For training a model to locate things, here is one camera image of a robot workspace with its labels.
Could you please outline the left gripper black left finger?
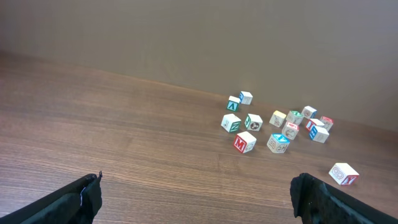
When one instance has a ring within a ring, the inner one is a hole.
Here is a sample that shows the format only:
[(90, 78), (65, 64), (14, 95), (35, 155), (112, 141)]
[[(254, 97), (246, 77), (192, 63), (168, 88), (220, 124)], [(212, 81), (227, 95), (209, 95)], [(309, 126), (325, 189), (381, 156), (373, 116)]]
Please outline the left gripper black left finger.
[(102, 207), (102, 173), (87, 174), (1, 218), (3, 224), (92, 224)]

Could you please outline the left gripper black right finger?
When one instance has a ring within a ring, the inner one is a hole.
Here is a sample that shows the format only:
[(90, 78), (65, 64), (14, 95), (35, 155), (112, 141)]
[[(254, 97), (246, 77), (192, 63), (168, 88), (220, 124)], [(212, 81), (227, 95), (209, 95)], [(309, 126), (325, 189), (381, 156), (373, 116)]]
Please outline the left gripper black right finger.
[(290, 183), (294, 217), (303, 224), (397, 224), (397, 219), (360, 200), (301, 173)]

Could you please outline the blue X wooden block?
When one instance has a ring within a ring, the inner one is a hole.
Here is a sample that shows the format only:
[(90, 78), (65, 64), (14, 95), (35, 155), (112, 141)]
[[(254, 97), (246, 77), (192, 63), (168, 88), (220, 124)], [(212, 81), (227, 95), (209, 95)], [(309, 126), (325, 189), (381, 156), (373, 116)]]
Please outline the blue X wooden block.
[(268, 142), (267, 147), (273, 153), (284, 153), (290, 144), (289, 139), (287, 139), (283, 134), (271, 134)]

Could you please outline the red nine baseball block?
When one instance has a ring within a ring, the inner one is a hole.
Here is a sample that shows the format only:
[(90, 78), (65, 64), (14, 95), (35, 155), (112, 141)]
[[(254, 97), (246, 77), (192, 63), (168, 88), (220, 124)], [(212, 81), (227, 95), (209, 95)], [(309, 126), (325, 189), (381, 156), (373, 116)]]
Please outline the red nine baseball block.
[(285, 123), (284, 127), (282, 128), (282, 134), (290, 140), (294, 140), (298, 132), (299, 132), (299, 126), (288, 121)]

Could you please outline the red M dog block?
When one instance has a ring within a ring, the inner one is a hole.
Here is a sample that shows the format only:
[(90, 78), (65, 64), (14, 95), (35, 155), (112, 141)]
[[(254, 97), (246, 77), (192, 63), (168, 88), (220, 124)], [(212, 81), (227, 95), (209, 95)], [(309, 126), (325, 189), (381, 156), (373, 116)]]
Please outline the red M dog block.
[(233, 146), (242, 154), (253, 150), (257, 139), (248, 131), (238, 133), (233, 141)]

